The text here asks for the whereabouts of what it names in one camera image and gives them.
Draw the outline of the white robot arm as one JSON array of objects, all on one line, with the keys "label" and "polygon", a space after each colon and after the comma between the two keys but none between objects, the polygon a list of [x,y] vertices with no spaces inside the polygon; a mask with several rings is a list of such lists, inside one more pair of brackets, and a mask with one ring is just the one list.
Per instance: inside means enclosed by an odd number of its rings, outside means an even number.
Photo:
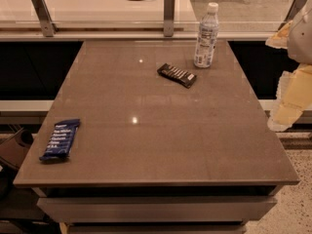
[{"label": "white robot arm", "polygon": [[285,49],[288,57],[299,63],[295,71],[282,72],[267,122],[271,131],[283,132],[312,104],[312,1],[308,0],[265,45]]}]

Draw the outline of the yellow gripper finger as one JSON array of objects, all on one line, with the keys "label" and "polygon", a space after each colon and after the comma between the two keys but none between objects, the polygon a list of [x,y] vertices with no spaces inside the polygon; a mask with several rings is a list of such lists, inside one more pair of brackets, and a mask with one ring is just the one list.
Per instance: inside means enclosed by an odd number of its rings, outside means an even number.
[{"label": "yellow gripper finger", "polygon": [[292,21],[288,21],[281,29],[265,41],[265,45],[275,49],[286,49]]},{"label": "yellow gripper finger", "polygon": [[284,71],[279,79],[267,126],[271,131],[290,128],[312,104],[312,65],[300,64],[294,72]]}]

